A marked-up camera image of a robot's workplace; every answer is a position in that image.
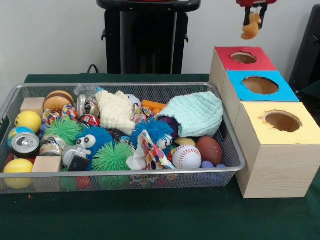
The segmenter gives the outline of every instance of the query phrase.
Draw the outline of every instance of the black cable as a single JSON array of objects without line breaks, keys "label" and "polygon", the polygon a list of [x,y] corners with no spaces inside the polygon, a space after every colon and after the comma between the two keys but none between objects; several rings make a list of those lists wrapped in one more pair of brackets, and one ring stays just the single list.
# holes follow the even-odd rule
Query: black cable
[{"label": "black cable", "polygon": [[90,71],[91,71],[91,69],[92,69],[93,67],[94,67],[94,69],[95,69],[95,72],[98,74],[98,73],[99,73],[98,68],[97,68],[97,66],[94,65],[94,64],[91,64],[91,65],[90,65],[90,67],[89,67],[89,69],[88,69],[88,71],[87,71],[86,73],[89,74]]}]

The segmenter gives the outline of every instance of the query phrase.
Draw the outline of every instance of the yellow box top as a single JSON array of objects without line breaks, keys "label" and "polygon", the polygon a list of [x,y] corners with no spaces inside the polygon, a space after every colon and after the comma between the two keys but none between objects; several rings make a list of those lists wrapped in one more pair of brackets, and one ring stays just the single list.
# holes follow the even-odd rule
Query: yellow box top
[{"label": "yellow box top", "polygon": [[262,145],[320,144],[320,128],[302,102],[242,102]]}]

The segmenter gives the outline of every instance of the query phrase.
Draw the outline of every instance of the yellow ball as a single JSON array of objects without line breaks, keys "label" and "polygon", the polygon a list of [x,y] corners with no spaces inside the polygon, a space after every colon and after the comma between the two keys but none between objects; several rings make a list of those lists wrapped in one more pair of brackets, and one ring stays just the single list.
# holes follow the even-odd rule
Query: yellow ball
[{"label": "yellow ball", "polygon": [[41,117],[34,111],[23,111],[15,119],[16,127],[27,127],[38,133],[42,124]]},{"label": "yellow ball", "polygon": [[[18,158],[9,162],[4,170],[4,174],[19,174],[19,173],[31,173],[33,164],[27,159]],[[17,177],[17,178],[5,178],[4,182],[8,187],[12,189],[25,189],[32,183],[31,178]]]}]

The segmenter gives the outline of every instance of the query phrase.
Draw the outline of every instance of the brown football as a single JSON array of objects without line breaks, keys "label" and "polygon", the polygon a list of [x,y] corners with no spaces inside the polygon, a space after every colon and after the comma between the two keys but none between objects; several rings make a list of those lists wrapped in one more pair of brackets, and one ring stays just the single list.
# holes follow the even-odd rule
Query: brown football
[{"label": "brown football", "polygon": [[202,161],[209,161],[214,166],[222,163],[222,149],[212,137],[200,137],[196,143],[196,148],[200,151]]}]

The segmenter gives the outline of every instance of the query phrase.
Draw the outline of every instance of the baseball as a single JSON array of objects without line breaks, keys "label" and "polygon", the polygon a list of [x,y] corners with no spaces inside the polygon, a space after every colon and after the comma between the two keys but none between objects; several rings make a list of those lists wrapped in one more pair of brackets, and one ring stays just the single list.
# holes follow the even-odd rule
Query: baseball
[{"label": "baseball", "polygon": [[199,150],[194,146],[182,145],[174,151],[172,162],[177,169],[198,169],[202,158]]}]

